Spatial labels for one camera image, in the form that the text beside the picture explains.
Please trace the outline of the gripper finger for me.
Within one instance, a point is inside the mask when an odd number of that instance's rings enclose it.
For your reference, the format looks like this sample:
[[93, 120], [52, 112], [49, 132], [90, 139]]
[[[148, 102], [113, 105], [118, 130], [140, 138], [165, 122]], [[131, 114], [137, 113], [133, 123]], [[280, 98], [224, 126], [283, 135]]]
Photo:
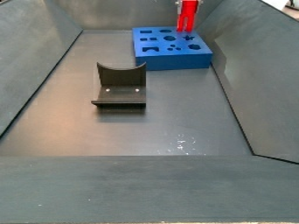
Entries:
[[183, 0], [176, 0], [175, 1], [175, 5], [177, 7], [177, 15], [181, 14], [181, 10], [183, 10]]
[[201, 5], [203, 5], [203, 0], [197, 0], [196, 13], [199, 13], [199, 10], [200, 10]]

